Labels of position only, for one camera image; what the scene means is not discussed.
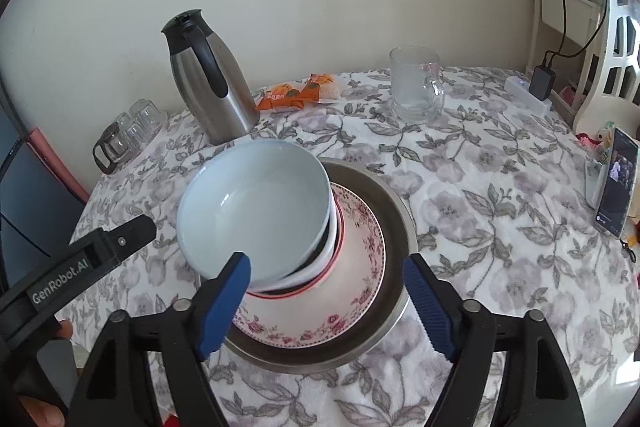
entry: human hand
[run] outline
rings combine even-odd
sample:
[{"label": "human hand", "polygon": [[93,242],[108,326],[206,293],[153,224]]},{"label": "human hand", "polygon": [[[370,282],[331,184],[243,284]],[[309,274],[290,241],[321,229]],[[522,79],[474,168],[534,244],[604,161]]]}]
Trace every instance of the human hand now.
[{"label": "human hand", "polygon": [[[57,337],[70,339],[74,333],[74,327],[70,321],[60,321],[60,331]],[[56,406],[44,403],[29,396],[21,396],[20,403],[27,410],[38,427],[63,427],[65,417]]]}]

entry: metal basin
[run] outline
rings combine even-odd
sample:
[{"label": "metal basin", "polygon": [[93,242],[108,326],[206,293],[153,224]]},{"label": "metal basin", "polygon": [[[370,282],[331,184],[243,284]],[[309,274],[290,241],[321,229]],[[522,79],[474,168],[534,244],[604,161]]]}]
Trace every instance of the metal basin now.
[{"label": "metal basin", "polygon": [[411,216],[391,187],[366,169],[320,158],[332,182],[361,197],[376,214],[386,245],[382,286],[371,308],[345,333],[319,346],[283,349],[253,340],[231,326],[225,344],[258,367],[279,373],[307,374],[334,369],[371,349],[401,317],[408,302],[402,285],[402,261],[418,249]]}]

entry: metal screw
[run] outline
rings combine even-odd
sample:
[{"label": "metal screw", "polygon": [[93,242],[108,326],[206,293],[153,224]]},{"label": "metal screw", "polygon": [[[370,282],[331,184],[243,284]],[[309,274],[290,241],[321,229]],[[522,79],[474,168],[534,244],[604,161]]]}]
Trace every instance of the metal screw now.
[{"label": "metal screw", "polygon": [[545,315],[543,315],[540,310],[529,310],[529,313],[527,315],[529,315],[529,318],[532,321],[542,322],[543,320],[545,320]]},{"label": "metal screw", "polygon": [[478,313],[480,311],[481,305],[475,299],[467,299],[462,303],[462,307],[471,313]]},{"label": "metal screw", "polygon": [[109,320],[111,322],[122,322],[127,317],[127,312],[124,310],[116,310],[111,315],[109,315]]},{"label": "metal screw", "polygon": [[191,308],[191,299],[178,299],[174,302],[174,310],[177,312],[185,312]]}]

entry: table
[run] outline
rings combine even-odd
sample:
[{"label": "table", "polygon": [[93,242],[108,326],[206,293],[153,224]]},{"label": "table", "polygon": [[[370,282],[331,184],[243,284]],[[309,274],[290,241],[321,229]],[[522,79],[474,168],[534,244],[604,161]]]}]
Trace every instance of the table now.
[{"label": "table", "polygon": [[[591,226],[584,201],[586,152],[556,113],[532,116],[504,91],[514,71],[444,68],[447,98],[429,126],[405,124],[389,108],[388,71],[337,75],[342,100],[263,115],[235,141],[295,140],[316,155],[357,162],[383,177],[411,210],[420,251],[463,298],[492,312],[540,308],[558,338],[583,402],[638,345],[634,266],[617,240]],[[59,314],[90,349],[110,312],[161,312],[194,293],[175,219],[198,168],[233,146],[210,146],[188,111],[172,116],[150,153],[96,185],[74,238],[139,214],[156,240]],[[494,354],[476,425],[488,425],[504,356]],[[152,355],[159,403],[172,410],[164,368]],[[280,375],[223,347],[206,363],[232,426],[422,425],[450,364],[434,352],[415,309],[368,353],[316,375]]]}]

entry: orange snack package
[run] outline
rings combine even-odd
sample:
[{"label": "orange snack package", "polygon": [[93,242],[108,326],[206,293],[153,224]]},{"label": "orange snack package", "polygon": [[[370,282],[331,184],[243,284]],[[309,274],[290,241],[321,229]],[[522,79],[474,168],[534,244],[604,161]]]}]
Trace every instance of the orange snack package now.
[{"label": "orange snack package", "polygon": [[305,103],[333,103],[344,89],[341,79],[331,74],[312,74],[306,82],[287,82],[264,89],[256,103],[258,110],[302,109]]}]

